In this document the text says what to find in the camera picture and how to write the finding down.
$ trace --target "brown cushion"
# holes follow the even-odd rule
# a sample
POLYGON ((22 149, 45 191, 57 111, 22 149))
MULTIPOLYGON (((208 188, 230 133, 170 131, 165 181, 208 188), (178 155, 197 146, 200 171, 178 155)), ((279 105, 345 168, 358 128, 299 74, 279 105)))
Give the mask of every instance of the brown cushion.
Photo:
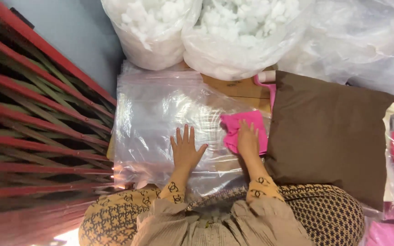
POLYGON ((276 72, 266 169, 278 184, 331 183, 382 210, 383 117, 394 96, 276 72))

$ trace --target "person's left hand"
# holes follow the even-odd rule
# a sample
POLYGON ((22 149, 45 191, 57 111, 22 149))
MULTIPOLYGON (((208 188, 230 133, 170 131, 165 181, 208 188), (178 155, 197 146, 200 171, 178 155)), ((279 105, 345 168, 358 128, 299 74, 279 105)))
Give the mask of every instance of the person's left hand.
POLYGON ((183 139, 180 135, 179 128, 176 129, 176 135, 177 143, 174 141, 173 136, 170 137, 174 158, 174 169, 189 172, 199 163, 207 148, 207 144, 203 144, 200 149, 196 151, 194 143, 194 127, 191 127, 191 131, 188 136, 188 125, 185 125, 183 139))

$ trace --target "person's right hand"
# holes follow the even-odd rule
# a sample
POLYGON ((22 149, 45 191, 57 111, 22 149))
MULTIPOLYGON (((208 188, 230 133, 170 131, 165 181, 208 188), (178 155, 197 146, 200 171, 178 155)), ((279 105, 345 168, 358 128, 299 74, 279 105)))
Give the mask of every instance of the person's right hand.
POLYGON ((253 123, 249 125, 246 120, 239 120, 238 152, 244 160, 259 157, 258 131, 254 129, 253 123))

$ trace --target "bag of stuffing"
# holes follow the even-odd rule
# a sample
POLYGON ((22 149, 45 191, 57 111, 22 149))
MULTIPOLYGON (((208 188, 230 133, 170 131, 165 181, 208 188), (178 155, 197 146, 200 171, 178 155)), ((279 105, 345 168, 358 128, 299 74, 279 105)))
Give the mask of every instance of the bag of stuffing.
POLYGON ((180 32, 192 2, 101 0, 127 59, 148 70, 162 70, 183 60, 180 32))
POLYGON ((182 30, 183 58, 221 80, 256 75, 303 36, 314 0, 194 0, 182 30))

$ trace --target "patterned sleeve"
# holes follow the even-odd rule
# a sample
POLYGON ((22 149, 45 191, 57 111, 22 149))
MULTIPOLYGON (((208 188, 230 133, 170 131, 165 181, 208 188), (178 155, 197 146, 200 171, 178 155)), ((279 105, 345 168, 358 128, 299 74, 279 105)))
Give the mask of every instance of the patterned sleeve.
POLYGON ((256 180, 252 180, 249 184, 249 191, 247 192, 246 202, 252 203, 260 197, 275 197, 284 201, 281 194, 278 193, 278 187, 273 182, 270 176, 262 176, 256 180))
POLYGON ((176 182, 170 182, 162 189, 159 194, 160 199, 167 199, 172 203, 178 204, 185 202, 185 187, 176 185, 176 182))

